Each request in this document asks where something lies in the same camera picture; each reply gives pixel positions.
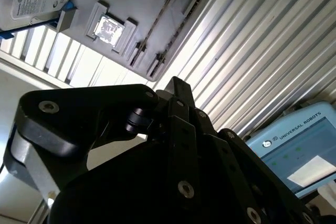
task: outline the universal robots logo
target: universal robots logo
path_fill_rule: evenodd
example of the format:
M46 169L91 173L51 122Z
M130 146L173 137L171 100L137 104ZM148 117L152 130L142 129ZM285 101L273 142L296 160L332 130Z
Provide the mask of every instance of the universal robots logo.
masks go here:
M263 142L263 147L268 148L272 145L272 142L270 140L264 141Z

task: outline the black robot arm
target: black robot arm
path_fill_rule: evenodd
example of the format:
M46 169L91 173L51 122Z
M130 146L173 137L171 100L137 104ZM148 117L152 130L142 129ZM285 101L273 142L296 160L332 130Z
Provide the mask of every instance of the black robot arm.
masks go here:
M92 148L146 142L88 171ZM216 132L174 77L144 85L34 91L4 157L50 203L49 223L318 223L231 130Z

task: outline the aluminum profile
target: aluminum profile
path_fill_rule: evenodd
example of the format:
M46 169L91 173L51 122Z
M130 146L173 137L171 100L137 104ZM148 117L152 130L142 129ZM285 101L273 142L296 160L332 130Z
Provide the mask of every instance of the aluminum profile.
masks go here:
M336 0L210 0L156 83L190 83L215 129L243 137L307 101L336 105Z

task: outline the bolt head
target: bolt head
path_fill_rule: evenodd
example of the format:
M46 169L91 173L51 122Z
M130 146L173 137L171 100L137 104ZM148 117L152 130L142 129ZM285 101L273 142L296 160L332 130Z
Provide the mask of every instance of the bolt head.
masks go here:
M52 101L42 101L39 103L38 108L48 114L55 114L59 111L59 106Z
M252 207L248 207L246 211L247 215L254 224L261 224L261 217L256 210L254 210Z
M146 95L149 96L149 97L154 97L154 95L149 91L146 92Z
M192 199L195 195L194 188L187 181L180 181L178 184L178 190L187 199Z
M227 135L231 138L231 139L235 139L235 136L232 132L228 132Z
M181 102L181 101L177 101L177 103L178 103L178 105L180 105L181 107L184 106L183 102Z
M206 114L203 111L199 111L198 114L202 117L202 118L206 118Z
M304 218L307 220L307 222L309 222L310 224L314 224L314 221L310 218L310 216L305 213L305 212L302 212Z

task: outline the display screen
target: display screen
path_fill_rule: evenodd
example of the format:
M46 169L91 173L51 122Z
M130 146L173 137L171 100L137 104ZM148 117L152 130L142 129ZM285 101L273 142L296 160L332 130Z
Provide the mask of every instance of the display screen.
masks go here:
M324 117L261 159L297 193L336 172L336 129Z

